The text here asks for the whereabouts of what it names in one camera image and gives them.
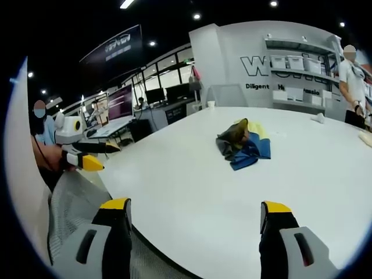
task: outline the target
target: light blue shirt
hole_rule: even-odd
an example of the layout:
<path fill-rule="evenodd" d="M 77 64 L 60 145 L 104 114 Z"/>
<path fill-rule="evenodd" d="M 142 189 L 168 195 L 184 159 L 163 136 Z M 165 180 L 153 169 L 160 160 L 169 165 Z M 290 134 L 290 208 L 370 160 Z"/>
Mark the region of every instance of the light blue shirt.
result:
<path fill-rule="evenodd" d="M 43 142 L 45 145 L 56 144 L 54 139 L 54 120 L 53 117 L 48 115 L 44 121 L 44 133 L 35 135 L 36 140 Z"/>

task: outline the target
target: white shirt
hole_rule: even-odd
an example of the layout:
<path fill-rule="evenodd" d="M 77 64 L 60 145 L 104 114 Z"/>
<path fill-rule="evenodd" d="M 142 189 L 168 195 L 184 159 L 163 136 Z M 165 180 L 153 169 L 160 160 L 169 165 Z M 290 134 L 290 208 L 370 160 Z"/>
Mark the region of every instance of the white shirt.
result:
<path fill-rule="evenodd" d="M 366 86 L 361 77 L 357 77 L 352 69 L 352 62 L 345 59 L 339 65 L 339 80 L 348 84 L 348 91 L 354 100 L 358 100 L 360 105 L 366 107 Z M 354 108 L 348 103 L 348 110 L 354 112 Z"/>

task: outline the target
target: white cup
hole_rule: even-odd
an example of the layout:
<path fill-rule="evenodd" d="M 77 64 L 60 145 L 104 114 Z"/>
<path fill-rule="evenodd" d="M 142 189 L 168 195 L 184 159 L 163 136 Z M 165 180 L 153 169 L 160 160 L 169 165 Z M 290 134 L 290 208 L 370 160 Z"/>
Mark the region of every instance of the white cup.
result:
<path fill-rule="evenodd" d="M 215 106 L 216 106 L 216 101 L 208 101 L 209 108 L 214 109 Z"/>

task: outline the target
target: floor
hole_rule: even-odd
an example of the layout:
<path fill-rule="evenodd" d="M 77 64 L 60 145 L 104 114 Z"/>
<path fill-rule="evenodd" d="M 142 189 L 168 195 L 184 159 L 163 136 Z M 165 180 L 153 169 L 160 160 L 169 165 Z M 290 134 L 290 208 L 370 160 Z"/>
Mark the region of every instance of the floor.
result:
<path fill-rule="evenodd" d="M 131 134 L 129 132 L 125 132 L 125 133 L 122 133 L 120 134 L 120 137 L 122 139 L 125 139 L 125 138 L 131 138 Z M 114 138 L 111 138 L 108 142 L 112 143 L 112 144 L 116 144 L 115 143 L 115 139 Z M 125 149 L 128 148 L 128 146 L 130 146 L 131 144 L 127 145 L 127 146 L 120 146 L 121 148 L 121 151 L 120 152 L 125 152 Z M 113 153 L 113 154 L 98 154 L 97 158 L 100 162 L 102 163 L 105 163 L 108 159 L 110 159 L 110 157 L 112 156 L 115 156 L 117 155 L 119 152 L 117 153 Z M 77 170 L 82 176 L 84 176 L 86 179 L 88 179 L 91 183 L 95 184 L 97 187 L 99 187 L 100 189 L 106 189 L 105 185 L 103 184 L 101 178 L 99 177 L 98 175 L 98 172 L 97 171 L 85 171 L 85 170 Z"/>

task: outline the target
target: black ceiling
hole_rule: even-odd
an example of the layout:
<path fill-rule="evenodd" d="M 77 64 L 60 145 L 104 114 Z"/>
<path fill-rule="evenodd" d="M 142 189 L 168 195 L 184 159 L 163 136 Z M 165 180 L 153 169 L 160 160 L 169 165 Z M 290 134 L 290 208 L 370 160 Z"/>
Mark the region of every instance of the black ceiling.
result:
<path fill-rule="evenodd" d="M 41 96 L 40 90 L 45 88 L 49 96 L 63 98 L 61 106 L 81 98 L 78 61 L 108 38 L 136 24 L 142 26 L 144 43 L 158 43 L 155 48 L 145 44 L 145 59 L 149 62 L 188 43 L 189 31 L 210 23 L 223 26 L 284 20 L 322 28 L 348 39 L 350 29 L 340 28 L 339 22 L 344 20 L 350 27 L 363 17 L 363 9 L 356 9 L 355 14 L 352 7 L 338 6 L 339 1 L 318 0 L 279 0 L 275 9 L 266 0 L 135 0 L 127 10 L 119 9 L 123 0 L 31 2 L 24 12 L 28 68 L 35 74 L 29 80 L 29 94 Z M 201 20 L 192 19 L 194 12 L 201 13 Z"/>

